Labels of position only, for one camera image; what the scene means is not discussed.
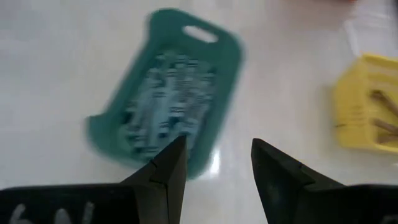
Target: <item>green plastic tray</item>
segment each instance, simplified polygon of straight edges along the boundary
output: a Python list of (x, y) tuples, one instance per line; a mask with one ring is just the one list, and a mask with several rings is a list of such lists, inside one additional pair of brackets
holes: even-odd
[[(161, 49), (176, 49), (190, 57), (206, 61), (217, 70), (215, 95), (206, 123), (202, 126), (188, 160), (188, 178), (201, 174), (206, 167), (213, 144), (226, 116), (228, 103), (237, 80), (241, 63), (241, 48), (228, 32), (177, 9), (161, 9), (149, 19), (148, 40), (122, 81), (107, 110), (88, 118), (88, 137), (99, 152), (119, 162), (139, 168), (144, 164), (136, 155), (119, 148), (117, 131), (128, 101), (146, 75), (149, 62)], [(187, 35), (183, 28), (196, 26), (217, 36), (208, 43)]]

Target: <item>cutting board handle hole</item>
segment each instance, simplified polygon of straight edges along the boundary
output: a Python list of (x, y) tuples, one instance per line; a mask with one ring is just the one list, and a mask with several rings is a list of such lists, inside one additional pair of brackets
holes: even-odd
[(212, 34), (204, 29), (201, 29), (197, 26), (185, 26), (182, 28), (183, 32), (190, 37), (198, 39), (200, 41), (206, 42), (208, 44), (217, 42), (217, 35)]

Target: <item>yellow basket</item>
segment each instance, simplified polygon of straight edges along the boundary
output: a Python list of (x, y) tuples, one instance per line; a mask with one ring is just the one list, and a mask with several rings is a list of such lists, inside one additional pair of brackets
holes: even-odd
[(398, 153), (398, 141), (379, 144), (386, 131), (372, 125), (373, 118), (398, 126), (398, 118), (370, 99), (372, 90), (382, 90), (398, 104), (398, 61), (366, 54), (338, 80), (333, 90), (335, 131), (343, 147)]

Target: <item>white table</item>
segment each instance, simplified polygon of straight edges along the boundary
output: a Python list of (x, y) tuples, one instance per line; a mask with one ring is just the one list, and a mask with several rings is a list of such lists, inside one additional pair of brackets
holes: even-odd
[(145, 19), (179, 7), (237, 33), (246, 61), (182, 223), (265, 223), (251, 169), (262, 138), (344, 184), (398, 184), (398, 157), (341, 149), (330, 90), (362, 51), (398, 56), (385, 0), (5, 0), (0, 2), (0, 188), (118, 182), (134, 170), (95, 153), (102, 112), (144, 42)]

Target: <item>white glossy surface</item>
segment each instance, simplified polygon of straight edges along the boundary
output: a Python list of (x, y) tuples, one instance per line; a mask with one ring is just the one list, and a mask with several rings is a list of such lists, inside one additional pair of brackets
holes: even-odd
[(102, 111), (144, 41), (148, 13), (179, 7), (237, 33), (246, 61), (214, 164), (187, 183), (182, 223), (265, 223), (251, 169), (262, 138), (344, 184), (398, 184), (398, 157), (339, 148), (330, 90), (354, 54), (398, 56), (386, 0), (0, 2), (0, 188), (117, 182), (83, 120)]

